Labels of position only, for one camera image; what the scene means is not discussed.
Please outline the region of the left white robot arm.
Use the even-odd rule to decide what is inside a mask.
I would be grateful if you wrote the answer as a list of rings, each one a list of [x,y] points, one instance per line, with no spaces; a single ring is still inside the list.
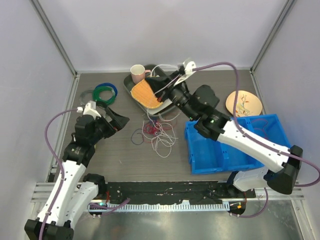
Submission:
[[[28,219],[24,230],[31,240],[71,240],[79,218],[93,199],[107,192],[104,176],[84,175],[95,154],[96,144],[122,130],[129,118],[104,107],[102,116],[94,103],[79,107],[82,114],[74,125],[72,140],[57,163],[60,174],[44,207],[35,219]]]

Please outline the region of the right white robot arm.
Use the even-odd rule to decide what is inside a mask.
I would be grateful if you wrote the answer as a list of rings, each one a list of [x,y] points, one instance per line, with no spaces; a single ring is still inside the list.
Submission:
[[[303,150],[273,143],[242,126],[216,109],[219,98],[208,85],[201,85],[191,94],[185,83],[171,84],[171,76],[147,77],[145,80],[156,98],[169,99],[178,107],[204,138],[234,147],[261,162],[264,167],[247,171],[233,171],[226,184],[226,193],[233,198],[254,188],[269,187],[290,195],[293,192]]]

